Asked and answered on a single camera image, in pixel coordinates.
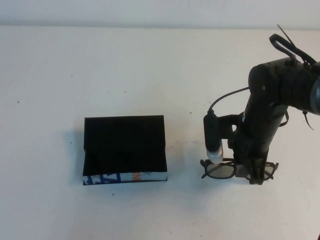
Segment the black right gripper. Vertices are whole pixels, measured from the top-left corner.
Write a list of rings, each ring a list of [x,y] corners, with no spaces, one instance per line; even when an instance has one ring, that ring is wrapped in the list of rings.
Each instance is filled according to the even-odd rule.
[[[237,178],[250,178],[251,185],[262,185],[265,180],[266,161],[262,158],[269,151],[286,107],[246,107],[239,125],[228,143],[233,150]]]

